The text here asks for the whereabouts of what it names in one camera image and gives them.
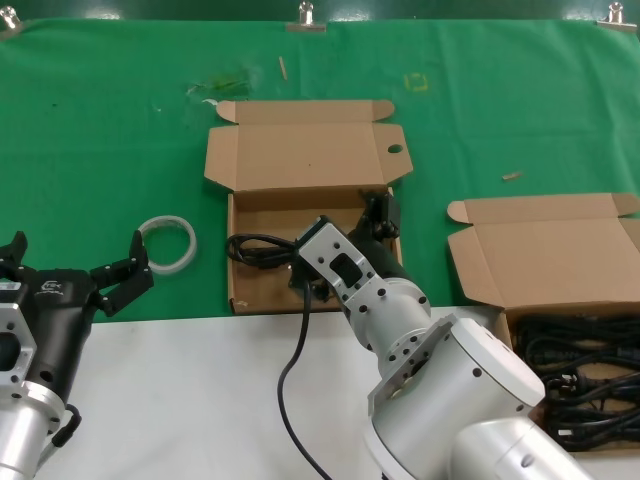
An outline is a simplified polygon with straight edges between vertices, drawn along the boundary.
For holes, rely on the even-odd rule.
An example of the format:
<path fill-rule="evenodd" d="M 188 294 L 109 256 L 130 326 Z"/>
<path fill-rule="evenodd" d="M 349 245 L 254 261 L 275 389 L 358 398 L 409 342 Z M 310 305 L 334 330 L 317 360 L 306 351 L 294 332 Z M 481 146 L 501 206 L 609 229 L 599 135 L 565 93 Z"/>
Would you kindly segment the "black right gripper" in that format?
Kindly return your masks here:
<path fill-rule="evenodd" d="M 360 190 L 359 195 L 364 202 L 364 210 L 356 227 L 348 234 L 349 240 L 381 278 L 402 278 L 411 281 L 411 277 L 391 250 L 374 236 L 374 233 L 399 234 L 400 207 L 394 196 L 389 192 L 374 196 L 374 192 L 370 190 Z"/>

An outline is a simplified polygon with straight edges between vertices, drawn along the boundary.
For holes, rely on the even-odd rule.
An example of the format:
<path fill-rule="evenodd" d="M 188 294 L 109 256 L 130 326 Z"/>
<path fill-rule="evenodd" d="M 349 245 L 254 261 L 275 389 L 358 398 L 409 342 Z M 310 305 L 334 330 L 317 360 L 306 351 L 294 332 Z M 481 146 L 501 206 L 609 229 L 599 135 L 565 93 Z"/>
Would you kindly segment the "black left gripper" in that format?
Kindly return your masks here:
<path fill-rule="evenodd" d="M 26 235 L 17 231 L 0 254 L 1 278 L 17 279 L 19 274 L 35 300 L 29 328 L 36 353 L 26 379 L 66 401 L 97 308 L 114 316 L 153 287 L 147 250 L 141 232 L 135 230 L 127 258 L 97 267 L 89 275 L 76 269 L 21 270 L 27 247 Z"/>

